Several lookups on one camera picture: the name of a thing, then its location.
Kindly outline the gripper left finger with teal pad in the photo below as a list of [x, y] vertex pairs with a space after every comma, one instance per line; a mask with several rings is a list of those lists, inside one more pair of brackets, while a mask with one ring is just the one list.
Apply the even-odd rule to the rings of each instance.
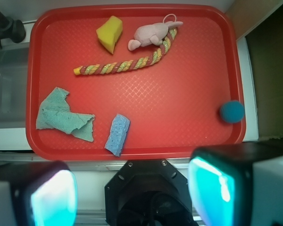
[[77, 183], [62, 161], [0, 165], [0, 226], [72, 226]]

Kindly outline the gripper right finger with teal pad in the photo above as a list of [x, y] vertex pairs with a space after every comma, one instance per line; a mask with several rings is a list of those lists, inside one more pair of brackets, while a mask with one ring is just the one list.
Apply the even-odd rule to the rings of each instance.
[[188, 188], [207, 226], [283, 226], [283, 142], [196, 148]]

